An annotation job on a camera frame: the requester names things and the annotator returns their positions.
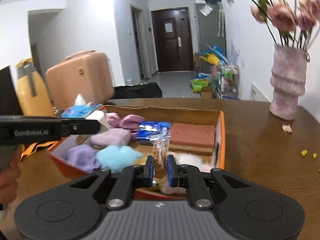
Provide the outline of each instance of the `yellow bead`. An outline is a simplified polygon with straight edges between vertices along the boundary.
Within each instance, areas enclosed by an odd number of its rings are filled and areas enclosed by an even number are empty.
[[[308,153],[308,151],[307,150],[303,150],[302,152],[301,152],[301,156],[306,156],[307,155],[307,153]]]

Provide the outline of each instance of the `human hand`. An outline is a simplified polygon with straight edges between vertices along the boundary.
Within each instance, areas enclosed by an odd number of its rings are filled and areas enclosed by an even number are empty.
[[[10,204],[17,198],[17,179],[20,177],[18,163],[21,157],[21,147],[17,147],[13,153],[9,168],[0,172],[0,203]]]

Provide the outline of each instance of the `pink suitcase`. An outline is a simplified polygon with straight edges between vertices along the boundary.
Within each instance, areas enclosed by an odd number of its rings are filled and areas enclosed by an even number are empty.
[[[103,52],[81,51],[47,70],[45,75],[53,105],[73,106],[78,94],[87,103],[106,103],[114,94],[108,58]]]

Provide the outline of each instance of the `transparent plastic wrapper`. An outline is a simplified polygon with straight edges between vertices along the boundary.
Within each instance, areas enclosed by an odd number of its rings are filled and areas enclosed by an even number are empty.
[[[155,161],[155,178],[163,179],[166,176],[166,154],[169,151],[170,132],[166,127],[161,134],[150,138],[153,145],[153,157]]]

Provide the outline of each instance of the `refrigerator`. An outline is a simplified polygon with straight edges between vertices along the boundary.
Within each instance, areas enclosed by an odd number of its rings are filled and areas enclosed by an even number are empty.
[[[208,10],[205,5],[196,4],[199,54],[209,50],[207,46],[209,45],[210,47],[218,46],[226,56],[226,28],[222,2],[220,0],[206,1],[207,6],[213,9],[207,16],[205,14],[208,13]],[[200,60],[200,71],[210,73],[209,63],[202,59]]]

